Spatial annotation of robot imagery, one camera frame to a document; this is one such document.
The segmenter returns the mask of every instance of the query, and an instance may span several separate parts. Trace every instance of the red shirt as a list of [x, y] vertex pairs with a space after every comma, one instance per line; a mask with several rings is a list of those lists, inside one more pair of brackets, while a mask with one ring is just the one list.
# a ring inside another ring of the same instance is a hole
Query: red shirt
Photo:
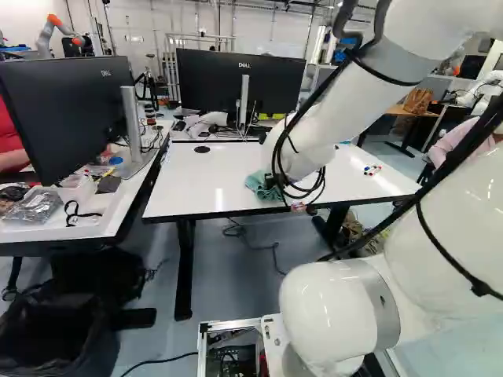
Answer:
[[23, 143], [10, 119], [6, 104], [0, 97], [0, 153], [23, 149]]

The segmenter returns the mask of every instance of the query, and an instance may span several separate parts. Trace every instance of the green cloth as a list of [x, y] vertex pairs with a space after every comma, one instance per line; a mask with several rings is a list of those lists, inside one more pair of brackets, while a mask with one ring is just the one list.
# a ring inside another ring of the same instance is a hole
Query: green cloth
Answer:
[[250, 174], [246, 177], [244, 184], [251, 189], [260, 200], [281, 200], [281, 193], [276, 185], [269, 190], [266, 189], [264, 174], [263, 170]]

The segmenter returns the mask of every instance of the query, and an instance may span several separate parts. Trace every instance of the black desk leg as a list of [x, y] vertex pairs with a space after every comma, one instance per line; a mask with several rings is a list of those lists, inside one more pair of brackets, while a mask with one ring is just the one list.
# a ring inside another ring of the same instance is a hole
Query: black desk leg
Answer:
[[178, 264], [174, 320], [180, 321], [192, 318], [192, 272], [196, 221], [178, 220], [176, 226], [178, 229], [178, 243], [180, 245], [180, 262]]
[[349, 211], [349, 205], [337, 204], [330, 210], [330, 215], [327, 221], [323, 220], [320, 216], [311, 218], [314, 227], [320, 233], [323, 240], [327, 243], [331, 250], [336, 249], [337, 235], [343, 226], [344, 219]]
[[7, 282], [7, 287], [2, 292], [3, 301], [12, 301], [17, 295], [17, 278], [21, 272], [21, 266], [23, 265], [23, 257], [13, 258], [13, 267], [10, 270], [9, 281]]
[[359, 147], [359, 148], [362, 147], [363, 143], [365, 142], [365, 139], [367, 138], [367, 134], [369, 133], [369, 128], [367, 128], [365, 131], [363, 131], [360, 134], [360, 136], [358, 137], [358, 141], [356, 142], [357, 147]]
[[397, 151], [400, 151], [401, 153], [410, 157], [411, 159], [413, 159], [416, 156], [412, 152], [409, 152], [407, 150], [407, 147], [409, 146], [409, 143], [415, 134], [416, 126], [417, 126], [417, 121], [415, 121], [413, 124], [410, 125], [410, 128], [407, 131], [407, 134], [405, 135], [405, 137], [403, 138], [401, 145], [393, 144], [390, 141], [385, 141], [384, 143], [386, 145], [389, 145], [390, 147], [396, 149]]

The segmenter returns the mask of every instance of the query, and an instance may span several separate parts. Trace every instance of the black bag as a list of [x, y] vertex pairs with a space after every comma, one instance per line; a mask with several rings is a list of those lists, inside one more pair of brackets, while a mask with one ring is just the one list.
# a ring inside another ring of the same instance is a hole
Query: black bag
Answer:
[[50, 280], [19, 294], [0, 317], [0, 375], [106, 377], [119, 341], [108, 303], [90, 293], [60, 293]]
[[145, 267], [140, 256], [110, 247], [95, 254], [68, 254], [51, 258], [60, 292], [92, 292], [116, 308], [140, 298]]

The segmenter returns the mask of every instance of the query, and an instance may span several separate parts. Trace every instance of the person's arm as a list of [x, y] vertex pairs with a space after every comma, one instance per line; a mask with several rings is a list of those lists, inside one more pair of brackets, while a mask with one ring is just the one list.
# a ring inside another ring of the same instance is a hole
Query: person's arm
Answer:
[[446, 160], [447, 153], [451, 152], [456, 146], [463, 140], [468, 131], [477, 123], [479, 117], [471, 118], [450, 132], [446, 134], [443, 138], [439, 139], [435, 145], [433, 145], [428, 151], [428, 157], [435, 165], [435, 169], [438, 169], [440, 165]]
[[23, 166], [30, 162], [24, 149], [0, 153], [0, 173], [13, 167]]

